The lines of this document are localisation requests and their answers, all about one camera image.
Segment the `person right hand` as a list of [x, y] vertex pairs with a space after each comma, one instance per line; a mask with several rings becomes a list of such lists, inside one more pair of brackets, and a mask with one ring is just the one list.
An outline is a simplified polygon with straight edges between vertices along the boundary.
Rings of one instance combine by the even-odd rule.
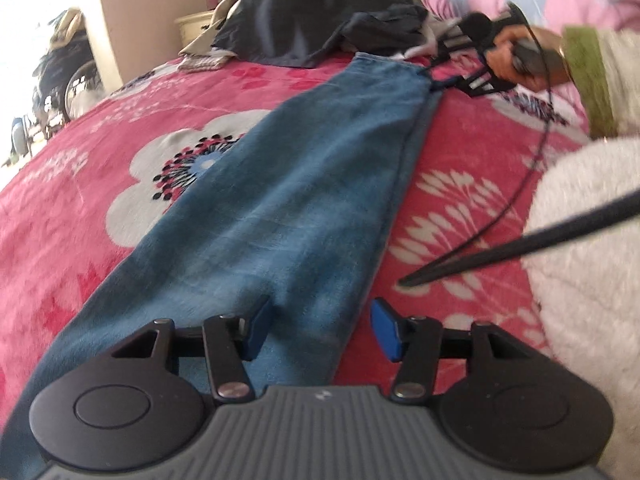
[[541, 92], [570, 82], [562, 37], [549, 29], [508, 26], [485, 54], [487, 66], [504, 81]]

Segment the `white fluffy sleeve forearm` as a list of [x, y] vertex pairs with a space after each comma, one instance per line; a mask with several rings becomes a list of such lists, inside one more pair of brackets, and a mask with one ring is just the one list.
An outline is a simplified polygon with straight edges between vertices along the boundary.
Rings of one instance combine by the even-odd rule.
[[566, 26], [561, 48], [590, 136], [638, 136], [638, 32]]

